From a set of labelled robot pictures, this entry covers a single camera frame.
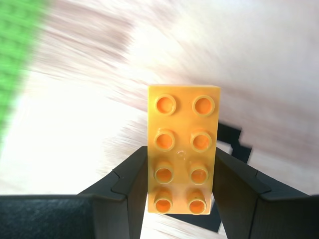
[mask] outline toy brick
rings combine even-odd
[[[219,101],[215,86],[149,86],[149,212],[210,213]]]

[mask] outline wooden surface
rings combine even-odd
[[[147,143],[147,85],[222,88],[250,164],[319,193],[319,3],[55,0],[0,159],[1,194],[78,193]],[[145,214],[142,238],[225,238]]]

